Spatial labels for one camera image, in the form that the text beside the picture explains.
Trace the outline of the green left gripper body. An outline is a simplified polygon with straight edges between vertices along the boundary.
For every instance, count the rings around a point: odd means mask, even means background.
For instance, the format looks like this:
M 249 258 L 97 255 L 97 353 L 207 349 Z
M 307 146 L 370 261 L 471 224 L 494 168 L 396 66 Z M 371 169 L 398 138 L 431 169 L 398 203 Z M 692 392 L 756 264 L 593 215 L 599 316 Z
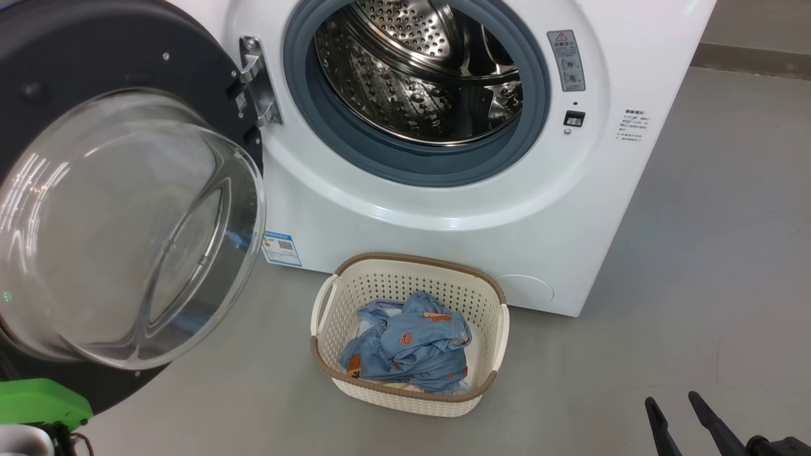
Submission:
M 73 431 L 94 416 L 84 396 L 49 379 L 1 382 L 1 424 L 63 424 Z

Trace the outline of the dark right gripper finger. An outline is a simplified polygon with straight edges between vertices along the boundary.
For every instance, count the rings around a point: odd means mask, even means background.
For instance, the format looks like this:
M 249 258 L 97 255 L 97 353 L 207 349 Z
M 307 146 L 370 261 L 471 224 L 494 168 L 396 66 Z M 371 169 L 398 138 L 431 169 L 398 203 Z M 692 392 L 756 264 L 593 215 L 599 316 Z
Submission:
M 645 409 L 658 456 L 681 456 L 680 448 L 668 430 L 667 419 L 652 396 L 646 398 Z
M 744 456 L 746 448 L 741 440 L 730 430 L 721 418 L 713 412 L 712 408 L 699 395 L 698 392 L 690 391 L 687 398 L 693 408 L 693 412 L 701 425 L 706 428 L 713 438 L 720 455 L 724 456 Z

